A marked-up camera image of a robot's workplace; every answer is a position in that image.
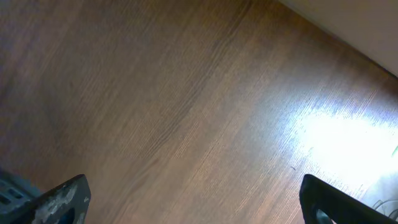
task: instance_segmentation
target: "brown wood tabletop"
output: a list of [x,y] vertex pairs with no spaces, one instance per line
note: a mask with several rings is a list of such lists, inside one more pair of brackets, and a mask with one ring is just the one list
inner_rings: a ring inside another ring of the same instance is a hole
[[0,63],[0,166],[86,223],[302,223],[398,145],[398,79],[275,1],[5,0]]

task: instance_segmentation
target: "beige wall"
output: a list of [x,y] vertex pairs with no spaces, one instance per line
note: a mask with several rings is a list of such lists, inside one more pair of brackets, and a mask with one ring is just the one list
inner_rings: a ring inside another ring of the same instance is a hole
[[398,75],[398,0],[280,0]]

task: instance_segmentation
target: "black plastic part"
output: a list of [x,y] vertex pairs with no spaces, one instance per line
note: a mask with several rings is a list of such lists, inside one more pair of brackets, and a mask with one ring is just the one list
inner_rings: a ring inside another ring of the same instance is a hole
[[304,176],[300,204],[306,224],[332,223],[330,219],[337,224],[398,224],[310,174]]
[[80,174],[12,212],[0,215],[0,224],[83,224],[90,200],[87,179]]

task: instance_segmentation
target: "dark wood grain streak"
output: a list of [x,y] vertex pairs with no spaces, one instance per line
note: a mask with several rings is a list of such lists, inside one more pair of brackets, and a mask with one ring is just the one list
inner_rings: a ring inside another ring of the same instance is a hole
[[0,4],[0,166],[86,174],[87,223],[302,223],[396,147],[397,78],[275,1]]

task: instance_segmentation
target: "wood grain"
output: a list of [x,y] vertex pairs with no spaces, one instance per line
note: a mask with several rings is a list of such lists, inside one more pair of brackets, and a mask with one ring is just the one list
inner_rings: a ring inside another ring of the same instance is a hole
[[277,2],[0,4],[0,164],[86,174],[87,223],[300,223],[305,173],[360,198],[397,144],[397,79]]

